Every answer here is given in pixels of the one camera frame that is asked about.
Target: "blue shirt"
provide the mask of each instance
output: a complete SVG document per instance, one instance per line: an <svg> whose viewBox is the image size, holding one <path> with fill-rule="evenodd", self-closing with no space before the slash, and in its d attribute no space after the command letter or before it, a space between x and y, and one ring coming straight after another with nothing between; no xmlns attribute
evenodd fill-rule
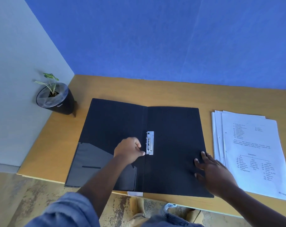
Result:
<svg viewBox="0 0 286 227"><path fill-rule="evenodd" d="M49 205L42 215L31 220L26 227L100 227L99 218L90 201L79 193L68 192ZM198 227L163 210L163 215L154 215L141 227Z"/></svg>

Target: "right hand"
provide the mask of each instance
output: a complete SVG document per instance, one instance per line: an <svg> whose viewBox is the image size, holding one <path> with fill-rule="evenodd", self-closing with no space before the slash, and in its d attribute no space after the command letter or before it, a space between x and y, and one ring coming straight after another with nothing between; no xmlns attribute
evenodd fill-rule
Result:
<svg viewBox="0 0 286 227"><path fill-rule="evenodd" d="M224 198L233 188L238 187L233 175L223 164L214 160L210 154L206 155L203 151L201 156L205 163L199 163L198 159L194 159L194 164L197 168L205 171L205 177L199 173L194 175L210 193Z"/></svg>

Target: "concrete floor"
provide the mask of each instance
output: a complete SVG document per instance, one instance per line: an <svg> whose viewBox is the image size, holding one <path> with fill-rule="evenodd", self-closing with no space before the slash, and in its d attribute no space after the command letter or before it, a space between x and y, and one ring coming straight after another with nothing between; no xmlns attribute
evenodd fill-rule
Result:
<svg viewBox="0 0 286 227"><path fill-rule="evenodd" d="M21 227L40 215L50 203L66 192L77 191L62 184L0 173L0 227ZM163 202L145 199L146 216L156 214ZM188 208L178 206L170 212L184 217ZM203 211L205 227L250 226L244 219ZM101 227L129 227L129 197L112 194L100 218Z"/></svg>

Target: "blue wall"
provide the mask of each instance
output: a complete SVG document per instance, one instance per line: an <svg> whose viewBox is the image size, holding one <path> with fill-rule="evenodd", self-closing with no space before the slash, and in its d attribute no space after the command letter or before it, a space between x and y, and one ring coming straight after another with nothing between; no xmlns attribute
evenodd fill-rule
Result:
<svg viewBox="0 0 286 227"><path fill-rule="evenodd" d="M286 89L286 0L26 0L74 73Z"/></svg>

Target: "light gray wall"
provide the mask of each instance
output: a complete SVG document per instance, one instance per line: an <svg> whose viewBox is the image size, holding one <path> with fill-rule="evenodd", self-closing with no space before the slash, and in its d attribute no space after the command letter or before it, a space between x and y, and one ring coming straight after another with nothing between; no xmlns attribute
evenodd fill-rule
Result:
<svg viewBox="0 0 286 227"><path fill-rule="evenodd" d="M50 116L35 104L42 72L74 76L26 2L0 0L0 164L20 166Z"/></svg>

